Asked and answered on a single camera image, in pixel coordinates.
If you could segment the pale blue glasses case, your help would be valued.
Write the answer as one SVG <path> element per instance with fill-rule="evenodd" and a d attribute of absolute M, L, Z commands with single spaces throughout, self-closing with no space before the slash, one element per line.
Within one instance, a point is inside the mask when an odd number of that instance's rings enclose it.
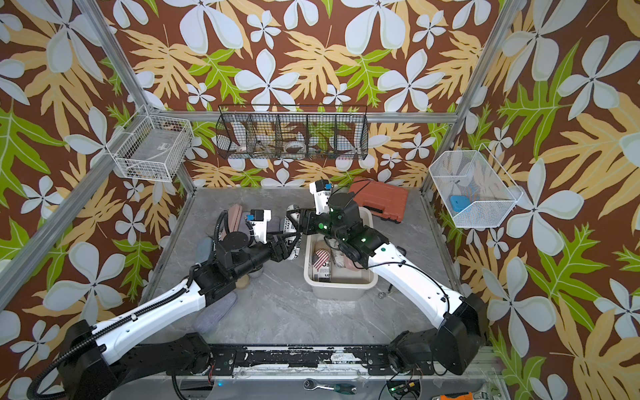
<path fill-rule="evenodd" d="M 196 264 L 205 265 L 212 255 L 214 249 L 213 240 L 210 237 L 201 239 L 195 249 L 194 262 Z"/>

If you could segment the flag newspaper glasses case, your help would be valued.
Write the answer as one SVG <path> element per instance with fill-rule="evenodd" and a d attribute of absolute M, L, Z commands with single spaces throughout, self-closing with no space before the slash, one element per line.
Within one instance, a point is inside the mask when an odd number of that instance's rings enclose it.
<path fill-rule="evenodd" d="M 285 238 L 287 245 L 297 246 L 299 242 L 298 225 L 300 218 L 300 207 L 296 204 L 289 205 L 283 222 L 283 232 L 288 236 Z"/>

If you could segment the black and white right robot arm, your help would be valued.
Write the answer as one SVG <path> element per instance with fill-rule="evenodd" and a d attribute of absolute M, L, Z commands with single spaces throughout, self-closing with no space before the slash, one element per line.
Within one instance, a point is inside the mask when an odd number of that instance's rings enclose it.
<path fill-rule="evenodd" d="M 416 305 L 431 328 L 405 331 L 388 345 L 393 369 L 404 373 L 440 364 L 461 375 L 488 341 L 488 306 L 475 294 L 463 296 L 412 263 L 380 231 L 363 223 L 354 193 L 313 192 L 314 208 L 303 208 L 297 221 L 306 235 L 321 234 L 358 266 L 388 281 Z"/>

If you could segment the cream plastic storage box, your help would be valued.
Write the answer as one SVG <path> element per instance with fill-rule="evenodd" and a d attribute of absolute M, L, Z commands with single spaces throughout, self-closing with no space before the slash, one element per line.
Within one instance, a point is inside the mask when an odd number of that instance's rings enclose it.
<path fill-rule="evenodd" d="M 320 234 L 306 236 L 304 252 L 304 279 L 312 287 L 317 298 L 339 301 L 356 301 L 360 299 L 366 291 L 374 288 L 378 283 L 378 275 L 373 271 L 361 269 L 351 271 L 346 268 L 336 268 L 333 256 L 340 252 L 344 253 L 338 246 L 338 240 L 328 238 Z M 324 248 L 331 253 L 331 282 L 321 283 L 313 280 L 312 258 L 316 250 Z"/>

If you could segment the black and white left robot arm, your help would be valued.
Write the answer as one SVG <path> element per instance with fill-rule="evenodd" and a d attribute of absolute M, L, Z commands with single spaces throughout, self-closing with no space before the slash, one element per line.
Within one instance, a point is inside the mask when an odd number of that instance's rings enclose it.
<path fill-rule="evenodd" d="M 203 263 L 165 294 L 121 316 L 95 325 L 75 324 L 66 350 L 29 385 L 29 399 L 103 399 L 116 388 L 162 371 L 200 372 L 210 347 L 197 333 L 168 343 L 148 344 L 155 333 L 199 312 L 235 290 L 236 282 L 269 261 L 290 257 L 300 241 L 295 232 L 268 234 L 264 241 L 231 232 L 211 242 Z"/>

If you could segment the beige fabric glasses case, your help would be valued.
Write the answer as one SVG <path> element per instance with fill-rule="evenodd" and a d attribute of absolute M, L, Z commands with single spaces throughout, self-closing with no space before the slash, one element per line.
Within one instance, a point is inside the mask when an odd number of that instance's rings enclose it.
<path fill-rule="evenodd" d="M 238 281 L 236 281 L 236 289 L 244 289 L 250 284 L 250 276 L 244 275 Z"/>

